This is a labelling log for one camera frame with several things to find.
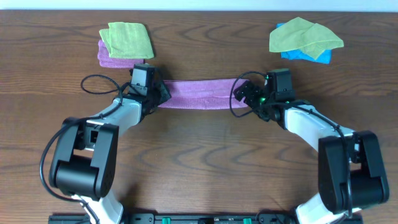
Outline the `large purple microfiber cloth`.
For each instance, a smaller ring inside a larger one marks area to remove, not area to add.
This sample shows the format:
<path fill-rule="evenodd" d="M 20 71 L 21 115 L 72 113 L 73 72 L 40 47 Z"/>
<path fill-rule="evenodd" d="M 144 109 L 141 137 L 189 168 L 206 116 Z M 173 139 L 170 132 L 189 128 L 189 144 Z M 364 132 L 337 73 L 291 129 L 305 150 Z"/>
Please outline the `large purple microfiber cloth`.
<path fill-rule="evenodd" d="M 181 110 L 227 110 L 235 79 L 166 80 L 171 99 L 160 108 Z"/>

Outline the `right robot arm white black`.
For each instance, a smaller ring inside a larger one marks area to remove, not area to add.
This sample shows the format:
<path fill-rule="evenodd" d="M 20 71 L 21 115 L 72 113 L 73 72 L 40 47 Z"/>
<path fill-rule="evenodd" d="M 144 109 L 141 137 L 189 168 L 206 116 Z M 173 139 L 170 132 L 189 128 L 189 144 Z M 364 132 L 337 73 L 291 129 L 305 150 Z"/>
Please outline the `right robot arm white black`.
<path fill-rule="evenodd" d="M 320 114 L 305 100 L 250 81 L 233 86 L 231 98 L 243 101 L 263 121 L 275 121 L 318 153 L 318 193 L 295 209 L 297 223 L 342 223 L 353 213 L 389 200 L 389 184 L 377 136 L 356 132 Z"/>

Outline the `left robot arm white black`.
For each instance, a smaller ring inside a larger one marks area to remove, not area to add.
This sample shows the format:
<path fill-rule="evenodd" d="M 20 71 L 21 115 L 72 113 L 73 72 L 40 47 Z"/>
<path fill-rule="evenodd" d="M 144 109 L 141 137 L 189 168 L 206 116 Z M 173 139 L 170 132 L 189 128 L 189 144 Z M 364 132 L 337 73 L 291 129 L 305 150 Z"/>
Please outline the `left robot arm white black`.
<path fill-rule="evenodd" d="M 49 176 L 39 167 L 40 180 L 49 193 L 79 203 L 89 223 L 120 223 L 124 208 L 111 190 L 116 171 L 118 141 L 129 128 L 171 98 L 163 81 L 128 82 L 116 86 L 117 96 L 103 111 L 84 118 L 67 118 L 47 143 L 41 161 L 55 146 Z"/>

